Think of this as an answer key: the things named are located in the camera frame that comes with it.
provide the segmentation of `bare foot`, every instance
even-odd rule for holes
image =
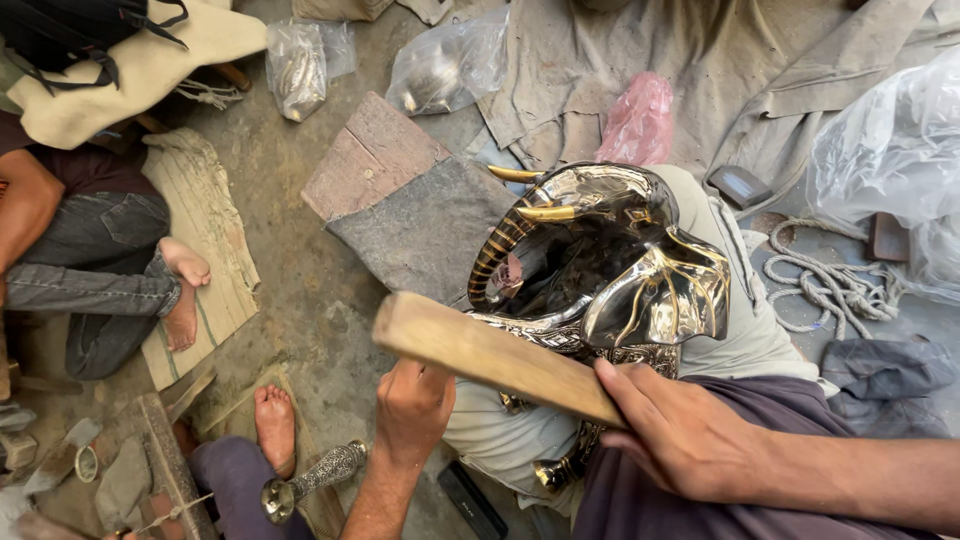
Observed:
[[[294,406],[290,396],[273,384],[253,391],[256,444],[282,479],[294,474]]]
[[[171,236],[164,236],[157,245],[171,272],[195,287],[210,283],[210,263],[186,244]]]
[[[193,303],[194,288],[184,278],[180,280],[180,298],[162,318],[167,329],[167,351],[183,351],[197,341],[197,307]]]

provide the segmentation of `gold tusk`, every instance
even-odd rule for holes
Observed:
[[[519,184],[529,184],[530,179],[535,176],[543,174],[544,171],[519,171],[516,169],[505,169],[503,167],[497,167],[496,165],[487,165],[487,169],[490,170],[496,178],[506,181],[506,182],[516,182]]]
[[[541,223],[554,223],[558,221],[567,221],[577,215],[577,210],[571,205],[562,207],[544,207],[544,208],[524,208],[515,209],[527,221],[540,221]]]

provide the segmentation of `wooden handle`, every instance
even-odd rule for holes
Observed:
[[[442,366],[592,423],[629,428],[586,365],[419,294],[398,292],[383,301],[373,342],[395,355]]]

